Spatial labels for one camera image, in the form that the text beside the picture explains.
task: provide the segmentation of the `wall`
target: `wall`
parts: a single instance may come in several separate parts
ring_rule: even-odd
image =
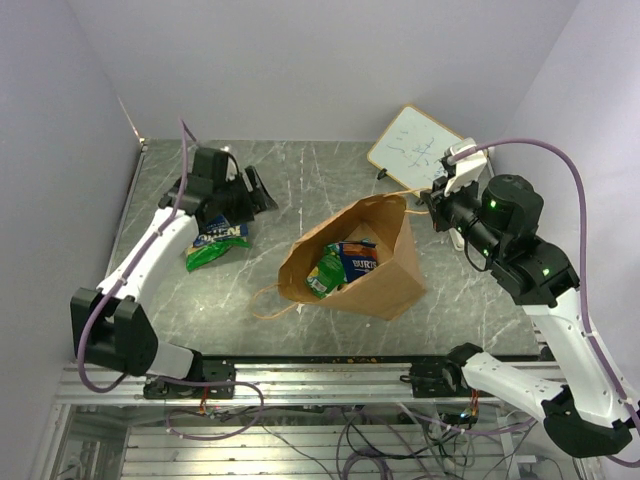
[[[550,141],[577,163],[587,191],[591,315],[637,388],[638,24],[637,1],[582,0],[505,134]],[[499,147],[498,153],[499,172],[524,175],[545,198],[540,232],[577,266],[577,196],[564,164],[533,147]],[[638,458],[640,448],[625,456]],[[637,475],[610,469],[608,478]]]
[[[373,140],[405,103],[502,132],[577,0],[69,0],[134,124]]]
[[[23,479],[139,143],[65,1],[0,2],[0,45],[0,476]]]

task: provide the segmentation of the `marble tabletop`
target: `marble tabletop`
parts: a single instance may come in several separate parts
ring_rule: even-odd
[[[400,189],[376,180],[367,161],[371,143],[211,141],[230,145],[241,168],[255,165],[280,209],[249,224],[251,248],[233,248],[192,273],[177,258],[150,311],[162,340],[209,354],[410,355],[443,354],[464,342],[494,354],[537,354],[530,320],[496,285],[478,273],[449,235],[433,231],[429,217],[411,226],[428,292],[393,322],[303,305],[275,320],[251,315],[248,303],[274,283],[291,244],[355,200]],[[150,140],[112,257],[117,266],[149,225],[160,196],[180,175],[180,142]],[[263,314],[288,305],[277,291],[256,308]]]

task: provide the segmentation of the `white wall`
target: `white wall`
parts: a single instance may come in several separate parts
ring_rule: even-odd
[[[0,477],[26,478],[139,143],[64,0],[0,2]]]
[[[504,130],[577,0],[69,0],[134,124],[373,140],[404,103]]]
[[[505,136],[547,140],[577,163],[587,191],[591,315],[640,388],[638,25],[637,0],[582,0]],[[569,252],[577,267],[577,196],[564,164],[533,147],[499,148],[497,170],[532,181],[545,199],[541,235]],[[635,455],[625,456],[639,458],[635,447]],[[638,472],[611,469],[608,478],[638,478]]]

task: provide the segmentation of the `paper bag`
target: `paper bag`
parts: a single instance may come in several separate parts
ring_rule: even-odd
[[[363,198],[307,232],[291,247],[278,271],[278,292],[297,303],[393,320],[426,292],[413,234],[398,194]],[[307,275],[329,243],[368,238],[376,244],[378,267],[320,299],[307,286]]]

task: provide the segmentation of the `small whiteboard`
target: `small whiteboard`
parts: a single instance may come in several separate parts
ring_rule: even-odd
[[[444,175],[438,162],[462,137],[413,105],[406,105],[369,151],[367,158],[407,189],[431,189]]]

